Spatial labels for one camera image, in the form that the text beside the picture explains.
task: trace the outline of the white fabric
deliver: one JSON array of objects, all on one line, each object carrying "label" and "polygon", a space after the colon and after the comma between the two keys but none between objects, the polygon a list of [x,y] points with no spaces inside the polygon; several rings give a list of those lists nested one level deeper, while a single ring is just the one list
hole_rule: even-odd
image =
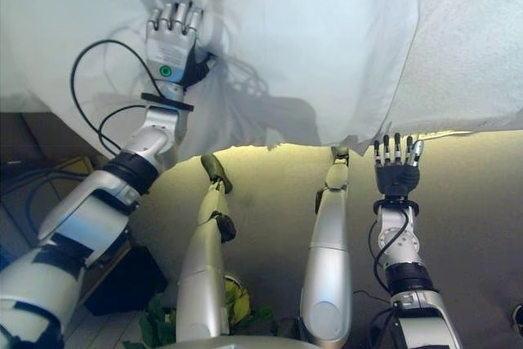
[{"label": "white fabric", "polygon": [[[35,95],[95,147],[69,96],[74,57],[112,36],[143,54],[153,7],[179,0],[2,0],[2,110]],[[417,21],[416,0],[195,0],[202,43],[220,64],[186,102],[195,105],[181,158],[230,145],[308,145],[371,138],[391,105]],[[98,124],[150,85],[125,51],[84,58],[77,90]],[[141,116],[121,114],[107,134],[123,143]]]},{"label": "white fabric", "polygon": [[523,129],[523,0],[418,0],[382,130]]}]

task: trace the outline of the robotic hand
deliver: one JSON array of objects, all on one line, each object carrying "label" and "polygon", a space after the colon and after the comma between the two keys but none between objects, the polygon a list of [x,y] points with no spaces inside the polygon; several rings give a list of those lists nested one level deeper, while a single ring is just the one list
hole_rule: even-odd
[{"label": "robotic hand", "polygon": [[162,93],[176,101],[208,74],[216,57],[207,52],[198,62],[196,35],[203,12],[190,2],[154,10],[147,23],[147,65]]},{"label": "robotic hand", "polygon": [[[374,258],[373,270],[378,283],[391,295],[392,308],[386,324],[394,319],[391,334],[398,348],[459,349],[463,346],[443,299],[418,255],[420,242],[414,234],[414,219],[419,208],[408,197],[419,183],[418,164],[423,142],[413,144],[409,136],[404,162],[401,160],[400,134],[394,135],[394,142],[394,161],[388,135],[383,137],[383,157],[379,153],[379,141],[374,142],[376,182],[385,199],[374,204],[381,230],[378,236],[380,251]],[[379,277],[378,265],[385,271],[386,284]],[[371,342],[371,347],[379,347],[382,337],[380,334],[376,342]]]},{"label": "robotic hand", "polygon": [[405,163],[401,162],[400,134],[394,135],[394,162],[391,161],[389,136],[383,137],[383,161],[379,154],[379,141],[374,142],[376,182],[379,191],[388,198],[407,198],[419,183],[418,163],[423,151],[423,141],[413,145],[412,137],[407,138]]}]

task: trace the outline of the wire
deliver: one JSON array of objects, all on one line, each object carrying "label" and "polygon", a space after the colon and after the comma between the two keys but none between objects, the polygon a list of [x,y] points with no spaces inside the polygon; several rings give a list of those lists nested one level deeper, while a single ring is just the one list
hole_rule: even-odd
[{"label": "wire", "polygon": [[31,231],[37,235],[38,230],[36,229],[36,226],[34,225],[33,218],[31,217],[31,203],[33,202],[34,196],[38,193],[38,191],[49,181],[52,180],[70,180],[70,181],[82,181],[82,179],[78,177],[67,177],[67,176],[54,176],[49,177],[47,179],[44,179],[37,183],[37,185],[29,192],[27,195],[27,199],[25,200],[24,210],[25,210],[25,219],[27,220],[27,224]]},{"label": "wire", "polygon": [[[82,51],[76,56],[76,59],[74,60],[74,63],[73,63],[73,67],[71,69],[71,75],[69,77],[69,88],[70,88],[70,91],[71,91],[71,96],[73,97],[73,101],[74,101],[74,105],[76,106],[76,109],[78,110],[78,112],[80,113],[80,115],[82,116],[83,120],[85,120],[85,122],[87,123],[87,125],[89,126],[89,128],[96,132],[97,134],[99,134],[99,131],[98,129],[94,126],[94,124],[89,120],[89,118],[85,115],[85,113],[83,112],[82,110],[82,107],[80,106],[80,103],[78,102],[78,98],[76,97],[76,91],[74,89],[74,79],[75,79],[75,76],[76,76],[76,70],[78,68],[78,65],[80,63],[80,60],[86,55],[86,53],[88,53],[92,48],[94,47],[97,47],[99,45],[103,45],[103,44],[117,44],[117,45],[120,45],[124,48],[126,48],[128,51],[130,51],[141,63],[141,65],[143,66],[143,68],[145,69],[145,71],[147,72],[147,74],[149,75],[149,78],[150,78],[150,81],[152,82],[153,86],[154,86],[154,89],[156,90],[156,92],[161,96],[161,97],[164,97],[164,95],[162,94],[162,92],[160,91],[160,89],[158,88],[158,85],[156,84],[156,81],[154,80],[154,77],[153,77],[153,74],[150,72],[149,68],[147,67],[147,65],[145,64],[145,62],[140,58],[140,55],[138,55],[131,47],[129,47],[127,44],[124,44],[118,40],[113,40],[113,39],[104,39],[104,40],[99,40],[99,41],[96,41],[90,45],[88,45],[87,47],[83,48]],[[112,144],[114,147],[116,147],[117,149],[119,149],[118,145],[113,141],[111,140],[110,138],[108,138],[107,136],[105,136],[104,134],[99,134],[99,137],[100,138],[103,138],[105,139],[106,141],[108,141],[110,144]],[[114,152],[110,149],[108,149],[108,151],[111,153],[111,154],[114,154]]]},{"label": "wire", "polygon": [[391,323],[393,315],[394,312],[390,311],[389,315],[387,315],[385,321],[383,322],[382,331],[380,331],[379,333],[378,339],[376,340],[376,344],[374,345],[374,349],[379,349],[379,347],[382,345],[383,337],[385,337],[385,332],[387,331],[389,323]]},{"label": "wire", "polygon": [[22,230],[22,228],[20,228],[20,225],[18,225],[18,222],[16,221],[16,219],[14,218],[14,216],[11,214],[11,212],[9,211],[9,208],[7,208],[6,204],[3,203],[1,200],[0,200],[0,205],[2,206],[2,209],[6,212],[6,215],[9,217],[9,219],[11,220],[11,223],[13,224],[13,226],[16,228],[16,230],[18,230],[20,236],[22,236],[22,238],[25,240],[25,242],[27,243],[27,245],[29,246],[29,248],[32,248],[33,246],[31,245],[31,243],[29,242],[29,239],[27,238],[27,236],[25,235],[24,231]]},{"label": "wire", "polygon": [[369,247],[369,252],[370,252],[370,255],[373,257],[373,260],[376,260],[376,254],[373,251],[373,246],[371,244],[371,239],[372,239],[372,236],[373,236],[374,228],[376,227],[377,224],[378,224],[378,220],[374,221],[374,223],[371,225],[371,227],[369,229],[369,234],[367,235],[367,246]]},{"label": "wire", "polygon": [[103,129],[104,129],[104,126],[105,126],[105,123],[111,119],[113,116],[115,116],[116,114],[124,111],[124,110],[130,110],[132,108],[145,108],[145,105],[128,105],[128,106],[124,106],[123,108],[120,108],[119,110],[115,110],[113,112],[111,112],[110,114],[108,114],[107,116],[104,117],[104,119],[101,121],[100,123],[100,126],[98,127],[98,141],[100,141],[100,143],[112,154],[116,155],[104,142],[104,139],[103,139]]},{"label": "wire", "polygon": [[[369,323],[369,328],[367,329],[367,341],[369,341],[369,348],[370,349],[373,349],[373,348],[378,348],[379,346],[376,346],[373,344],[373,339],[372,339],[372,333],[373,333],[373,327],[374,325],[376,324],[376,321],[378,320],[378,318],[382,315],[385,315],[385,314],[389,314],[389,315],[392,315],[392,307],[389,307],[385,310],[381,310],[380,312],[378,312],[373,318],[372,320],[370,321]],[[378,336],[378,339],[380,337],[382,337],[382,332],[383,330],[385,330],[384,328],[386,327],[385,323],[383,324],[383,329],[380,331],[380,334]]]},{"label": "wire", "polygon": [[374,300],[379,300],[380,302],[384,302],[385,304],[389,304],[389,302],[387,300],[385,300],[384,298],[379,298],[378,296],[373,296],[372,294],[370,294],[369,292],[367,292],[366,290],[363,290],[363,289],[355,290],[354,292],[352,292],[352,294],[358,294],[358,293],[362,293],[362,294],[366,295],[368,298],[372,298]]},{"label": "wire", "polygon": [[407,229],[407,225],[409,224],[409,216],[407,215],[406,212],[404,212],[402,209],[398,208],[397,209],[398,212],[400,212],[401,214],[403,214],[403,216],[405,217],[405,223],[403,224],[403,226],[401,227],[400,230],[398,230],[398,232],[392,237],[392,239],[389,240],[389,242],[387,244],[385,244],[385,247],[383,247],[378,255],[376,255],[376,257],[374,258],[374,263],[373,263],[373,273],[374,273],[374,277],[376,278],[376,281],[380,284],[380,286],[385,289],[385,291],[387,293],[390,294],[390,291],[389,291],[389,288],[385,285],[385,283],[382,281],[381,277],[379,276],[378,274],[378,263],[379,263],[379,260],[380,258],[383,256],[383,254],[392,246],[392,244],[403,234],[403,232],[405,232],[405,230]]},{"label": "wire", "polygon": [[48,173],[59,173],[62,175],[76,176],[76,177],[87,177],[88,176],[88,173],[72,172],[72,171],[68,171],[66,169],[57,169],[57,168],[33,169],[26,173],[22,173],[21,175],[8,181],[8,183],[5,187],[7,189],[5,190],[4,188],[2,188],[2,196],[12,192],[17,187],[16,183],[19,183],[23,180],[27,180],[33,176],[37,176],[37,175],[41,175],[41,174],[48,174]]}]

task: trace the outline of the black joint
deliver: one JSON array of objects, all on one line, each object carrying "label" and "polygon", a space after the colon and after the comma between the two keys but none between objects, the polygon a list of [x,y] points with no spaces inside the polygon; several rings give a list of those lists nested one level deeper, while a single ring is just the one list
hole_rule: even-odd
[{"label": "black joint", "polygon": [[419,214],[419,205],[416,202],[409,200],[409,199],[390,198],[389,197],[389,198],[377,200],[376,202],[374,202],[374,205],[373,205],[374,214],[378,214],[378,210],[380,207],[395,208],[395,209],[411,207],[414,211],[414,216],[417,216]]},{"label": "black joint", "polygon": [[345,164],[349,164],[349,148],[346,146],[331,146],[330,148],[334,159],[343,159]]},{"label": "black joint", "polygon": [[320,210],[321,205],[321,198],[324,196],[324,191],[327,190],[327,188],[322,188],[321,190],[318,190],[316,192],[316,201],[315,201],[315,214],[318,214],[318,210]]},{"label": "black joint", "polygon": [[158,104],[170,106],[171,108],[177,110],[188,110],[189,112],[194,110],[194,105],[189,105],[181,101],[169,100],[168,98],[155,96],[154,94],[150,93],[141,93],[141,98],[142,100],[156,102]]},{"label": "black joint", "polygon": [[221,242],[226,243],[236,237],[235,224],[232,222],[229,216],[221,214],[219,212],[213,212],[211,218],[216,220],[218,230],[221,234]]},{"label": "black joint", "polygon": [[158,178],[158,170],[152,163],[138,154],[120,152],[111,159],[103,170],[124,180],[143,195]]},{"label": "black joint", "polygon": [[33,263],[58,267],[77,280],[85,261],[92,254],[92,249],[58,233],[51,240],[56,244],[44,245],[34,257]]},{"label": "black joint", "polygon": [[13,307],[16,310],[23,310],[35,315],[39,315],[49,322],[47,328],[40,334],[36,342],[22,341],[18,337],[12,339],[9,347],[11,349],[63,349],[64,340],[60,331],[60,321],[51,312],[34,306],[27,302],[16,302]]},{"label": "black joint", "polygon": [[389,266],[385,272],[392,296],[411,290],[436,291],[427,269],[419,263],[396,263]]},{"label": "black joint", "polygon": [[220,161],[214,154],[204,154],[200,157],[200,162],[209,176],[209,180],[212,183],[217,181],[222,181],[226,194],[229,194],[232,191],[232,183],[229,180],[229,177],[226,175],[226,171],[221,165]]}]

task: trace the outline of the green plant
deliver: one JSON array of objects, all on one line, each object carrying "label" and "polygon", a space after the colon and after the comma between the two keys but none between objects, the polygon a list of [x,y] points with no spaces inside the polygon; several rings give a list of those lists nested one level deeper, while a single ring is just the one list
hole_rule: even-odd
[{"label": "green plant", "polygon": [[160,306],[157,295],[154,295],[147,308],[140,315],[141,342],[122,342],[125,349],[146,349],[162,347],[176,341],[176,311],[165,311]]},{"label": "green plant", "polygon": [[[226,280],[226,309],[229,316],[230,333],[249,329],[256,323],[273,320],[272,309],[261,306],[251,310],[247,289],[240,288],[233,280]],[[142,342],[123,341],[125,349],[147,349],[161,347],[176,341],[176,310],[166,311],[154,295],[147,308],[140,314]]]}]

